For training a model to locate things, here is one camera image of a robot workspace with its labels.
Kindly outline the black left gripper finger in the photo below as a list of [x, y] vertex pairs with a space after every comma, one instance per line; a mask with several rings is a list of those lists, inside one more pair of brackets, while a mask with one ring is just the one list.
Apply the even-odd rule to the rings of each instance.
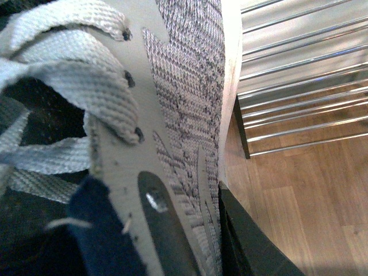
[[227, 186], [219, 183], [223, 275], [303, 275], [265, 235]]

